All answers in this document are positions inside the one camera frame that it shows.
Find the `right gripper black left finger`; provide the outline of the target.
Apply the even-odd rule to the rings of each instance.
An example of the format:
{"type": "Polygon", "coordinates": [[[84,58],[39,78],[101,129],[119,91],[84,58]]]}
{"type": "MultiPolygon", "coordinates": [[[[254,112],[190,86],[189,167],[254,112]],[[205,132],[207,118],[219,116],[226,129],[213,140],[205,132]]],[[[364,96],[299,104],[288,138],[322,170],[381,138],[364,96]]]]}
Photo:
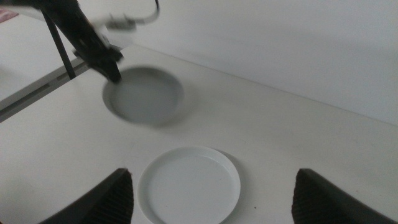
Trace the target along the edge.
{"type": "Polygon", "coordinates": [[[44,224],[130,224],[134,210],[131,173],[118,168],[82,197],[44,220],[44,224]]]}

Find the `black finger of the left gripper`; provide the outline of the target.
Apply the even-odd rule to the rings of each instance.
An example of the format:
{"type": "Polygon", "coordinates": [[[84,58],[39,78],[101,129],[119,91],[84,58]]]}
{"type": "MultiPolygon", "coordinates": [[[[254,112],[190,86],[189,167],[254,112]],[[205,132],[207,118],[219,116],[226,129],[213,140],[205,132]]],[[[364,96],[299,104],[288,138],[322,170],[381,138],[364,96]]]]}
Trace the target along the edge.
{"type": "Polygon", "coordinates": [[[121,81],[121,73],[118,68],[118,60],[94,60],[92,61],[92,68],[102,74],[106,79],[112,83],[121,81]]]}

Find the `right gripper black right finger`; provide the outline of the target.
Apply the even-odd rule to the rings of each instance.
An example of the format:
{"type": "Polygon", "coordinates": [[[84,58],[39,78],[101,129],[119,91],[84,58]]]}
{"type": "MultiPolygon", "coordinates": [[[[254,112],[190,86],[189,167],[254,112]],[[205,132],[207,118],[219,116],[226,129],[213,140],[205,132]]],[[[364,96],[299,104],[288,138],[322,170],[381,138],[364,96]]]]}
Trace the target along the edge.
{"type": "Polygon", "coordinates": [[[396,224],[311,169],[296,175],[291,214],[294,223],[396,224]]]}

